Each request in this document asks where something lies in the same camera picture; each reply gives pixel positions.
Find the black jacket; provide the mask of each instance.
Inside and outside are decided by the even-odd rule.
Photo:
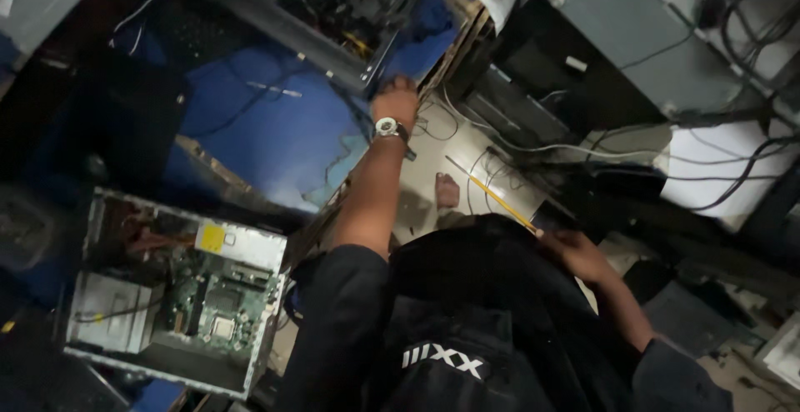
[[[732,410],[688,357],[643,355],[515,223],[482,217],[395,252],[345,245],[315,270],[278,408]]]

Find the screw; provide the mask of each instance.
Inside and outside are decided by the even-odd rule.
[[[667,101],[661,106],[661,112],[665,115],[672,115],[673,113],[678,111],[678,107],[672,101]]]
[[[550,0],[550,5],[554,8],[561,8],[566,3],[566,0]]]

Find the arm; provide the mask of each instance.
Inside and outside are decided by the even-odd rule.
[[[655,333],[623,279],[583,233],[545,233],[541,242],[561,258],[566,268],[597,296],[602,314],[610,315],[619,333],[639,351],[644,351]]]
[[[372,115],[375,121],[392,117],[411,132],[417,107],[414,82],[397,77],[375,97]],[[334,247],[361,245],[384,259],[389,256],[389,238],[397,214],[404,155],[405,143],[400,137],[380,137],[373,141],[339,213]]]
[[[414,124],[417,94],[405,78],[375,97],[373,117]],[[356,169],[335,227],[333,250],[302,294],[303,325],[283,377],[278,410],[358,410],[383,333],[389,238],[405,142],[373,141]]]

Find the foot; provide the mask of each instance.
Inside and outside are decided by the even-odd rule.
[[[460,188],[449,174],[436,173],[436,209],[458,207]]]

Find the motherboard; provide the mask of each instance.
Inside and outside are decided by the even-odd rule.
[[[223,353],[252,351],[257,324],[271,315],[278,279],[215,254],[186,255],[172,264],[165,329]]]

